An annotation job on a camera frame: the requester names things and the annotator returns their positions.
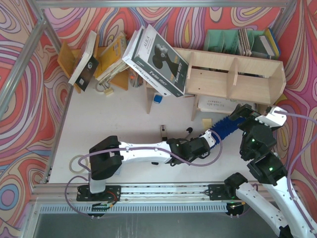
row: metal grate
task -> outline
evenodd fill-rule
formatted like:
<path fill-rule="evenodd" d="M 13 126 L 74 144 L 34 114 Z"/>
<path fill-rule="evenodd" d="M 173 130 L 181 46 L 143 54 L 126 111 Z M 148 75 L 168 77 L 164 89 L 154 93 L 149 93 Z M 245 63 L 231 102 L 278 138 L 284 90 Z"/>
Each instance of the metal grate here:
<path fill-rule="evenodd" d="M 91 204 L 74 205 L 84 213 L 104 213 L 91 211 Z M 41 214 L 75 213 L 67 204 L 44 204 Z M 195 213 L 195 212 L 227 212 L 226 203 L 167 203 L 167 204 L 115 204 L 107 213 Z"/>

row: wooden bookshelf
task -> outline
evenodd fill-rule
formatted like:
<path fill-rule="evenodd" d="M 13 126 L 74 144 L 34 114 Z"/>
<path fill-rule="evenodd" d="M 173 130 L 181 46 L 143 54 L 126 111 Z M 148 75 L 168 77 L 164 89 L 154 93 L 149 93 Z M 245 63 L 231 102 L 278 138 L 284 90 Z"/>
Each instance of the wooden bookshelf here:
<path fill-rule="evenodd" d="M 188 94 L 273 105 L 285 88 L 286 79 L 281 61 L 175 49 L 189 63 L 186 82 Z"/>

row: book cover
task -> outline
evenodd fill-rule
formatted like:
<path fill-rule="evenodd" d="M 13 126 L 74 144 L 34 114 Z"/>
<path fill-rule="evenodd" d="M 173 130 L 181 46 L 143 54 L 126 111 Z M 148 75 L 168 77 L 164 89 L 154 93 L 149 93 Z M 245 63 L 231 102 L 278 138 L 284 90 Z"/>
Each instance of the book cover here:
<path fill-rule="evenodd" d="M 93 77 L 99 62 L 95 57 L 91 56 L 90 60 L 86 64 L 85 68 L 81 71 L 79 77 L 76 80 L 76 84 L 85 92 L 91 78 Z"/>
<path fill-rule="evenodd" d="M 198 108 L 202 112 L 231 114 L 238 104 L 244 105 L 246 103 L 250 104 L 252 109 L 257 111 L 255 103 L 209 96 L 199 97 Z"/>
<path fill-rule="evenodd" d="M 151 25 L 141 38 L 135 60 L 149 69 L 152 77 L 166 83 L 165 86 L 172 85 L 180 96 L 184 95 L 188 63 Z"/>
<path fill-rule="evenodd" d="M 91 31 L 85 43 L 81 47 L 80 53 L 78 54 L 74 64 L 73 74 L 68 81 L 68 83 L 71 85 L 76 82 L 80 73 L 83 71 L 91 56 L 93 55 L 96 37 L 97 34 L 94 31 Z"/>
<path fill-rule="evenodd" d="M 136 71 L 144 80 L 146 80 L 153 88 L 155 88 L 162 96 L 169 96 L 170 92 L 167 91 L 161 84 L 156 82 L 147 72 L 140 68 L 139 65 L 132 61 L 137 51 L 138 43 L 141 40 L 142 33 L 145 28 L 142 26 L 139 31 L 135 31 L 130 39 L 127 49 L 122 57 L 122 60 Z"/>

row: small yellow block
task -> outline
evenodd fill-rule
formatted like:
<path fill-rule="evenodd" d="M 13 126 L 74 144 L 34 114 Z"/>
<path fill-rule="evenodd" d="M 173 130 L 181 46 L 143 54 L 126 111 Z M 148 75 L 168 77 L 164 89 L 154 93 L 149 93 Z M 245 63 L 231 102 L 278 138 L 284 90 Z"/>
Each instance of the small yellow block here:
<path fill-rule="evenodd" d="M 113 89 L 112 88 L 107 88 L 106 90 L 104 90 L 104 93 L 109 96 L 110 94 L 113 93 Z"/>
<path fill-rule="evenodd" d="M 204 130 L 208 130 L 212 127 L 212 119 L 211 118 L 203 118 L 203 128 Z"/>

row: paper booklet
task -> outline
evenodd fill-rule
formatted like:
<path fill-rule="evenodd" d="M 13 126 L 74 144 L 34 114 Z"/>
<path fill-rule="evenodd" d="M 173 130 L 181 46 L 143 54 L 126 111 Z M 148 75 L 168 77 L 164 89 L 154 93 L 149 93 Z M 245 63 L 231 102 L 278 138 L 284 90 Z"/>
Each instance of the paper booklet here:
<path fill-rule="evenodd" d="M 253 110 L 258 110 L 255 103 L 209 96 L 199 97 L 198 108 L 202 112 L 231 114 L 238 104 L 244 105 L 246 103 L 250 104 Z"/>

